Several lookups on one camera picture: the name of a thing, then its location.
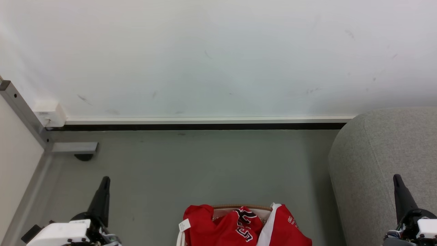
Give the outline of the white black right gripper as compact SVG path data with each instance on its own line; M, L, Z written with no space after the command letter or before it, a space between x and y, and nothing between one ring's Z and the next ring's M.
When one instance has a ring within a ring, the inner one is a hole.
M385 246L436 246L436 216L418 209L409 189L399 174L393 176L397 228L384 236Z

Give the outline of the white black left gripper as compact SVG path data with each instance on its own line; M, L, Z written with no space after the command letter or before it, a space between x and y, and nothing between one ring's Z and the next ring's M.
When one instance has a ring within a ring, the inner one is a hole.
M88 211L69 222L50 221L45 227L34 225L21 238L27 246L121 246L120 238L108 231L110 183L102 178Z

